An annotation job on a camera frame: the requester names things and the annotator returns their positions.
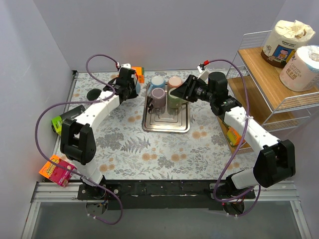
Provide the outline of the light blue faceted mug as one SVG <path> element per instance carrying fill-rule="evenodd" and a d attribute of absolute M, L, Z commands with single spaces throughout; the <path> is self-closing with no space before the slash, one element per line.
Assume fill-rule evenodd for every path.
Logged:
<path fill-rule="evenodd" d="M 136 94 L 138 95 L 141 91 L 141 85 L 139 83 L 139 81 L 136 82 Z"/>

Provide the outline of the purple mug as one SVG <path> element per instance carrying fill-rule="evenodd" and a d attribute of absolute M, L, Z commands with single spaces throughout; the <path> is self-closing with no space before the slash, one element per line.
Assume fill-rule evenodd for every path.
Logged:
<path fill-rule="evenodd" d="M 148 113 L 153 109 L 161 109 L 166 105 L 166 92 L 162 88 L 154 88 L 151 90 L 147 98 Z"/>

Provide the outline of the dark teal mug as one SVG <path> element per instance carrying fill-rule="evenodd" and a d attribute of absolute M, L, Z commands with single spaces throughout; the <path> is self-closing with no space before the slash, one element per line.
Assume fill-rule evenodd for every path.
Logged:
<path fill-rule="evenodd" d="M 95 101 L 99 98 L 100 94 L 101 94 L 102 90 L 100 89 L 91 89 L 88 93 L 87 93 L 87 99 L 89 101 Z"/>

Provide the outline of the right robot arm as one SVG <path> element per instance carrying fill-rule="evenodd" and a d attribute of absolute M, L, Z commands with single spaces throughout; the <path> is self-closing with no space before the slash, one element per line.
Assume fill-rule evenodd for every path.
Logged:
<path fill-rule="evenodd" d="M 212 112 L 241 133 L 257 154 L 252 169 L 227 176 L 226 182 L 216 189 L 217 193 L 237 198 L 244 189 L 257 185 L 268 188 L 294 176 L 295 147 L 290 140 L 281 141 L 262 128 L 248 114 L 248 109 L 229 95 L 227 87 L 228 81 L 221 72 L 210 73 L 207 82 L 189 75 L 181 86 L 172 90 L 171 95 L 192 103 L 197 100 L 208 102 Z"/>

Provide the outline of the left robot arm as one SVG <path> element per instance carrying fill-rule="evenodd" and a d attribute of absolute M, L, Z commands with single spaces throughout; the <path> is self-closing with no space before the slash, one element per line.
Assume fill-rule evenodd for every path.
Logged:
<path fill-rule="evenodd" d="M 61 131 L 60 151 L 73 161 L 81 176 L 94 182 L 89 187 L 89 193 L 95 199 L 105 196 L 106 187 L 100 183 L 103 175 L 94 160 L 94 132 L 112 110 L 123 101 L 136 98 L 141 90 L 136 71 L 128 63 L 120 66 L 118 76 L 109 84 L 115 88 L 114 95 L 106 86 L 98 96 L 97 102 L 75 119 L 66 119 Z"/>

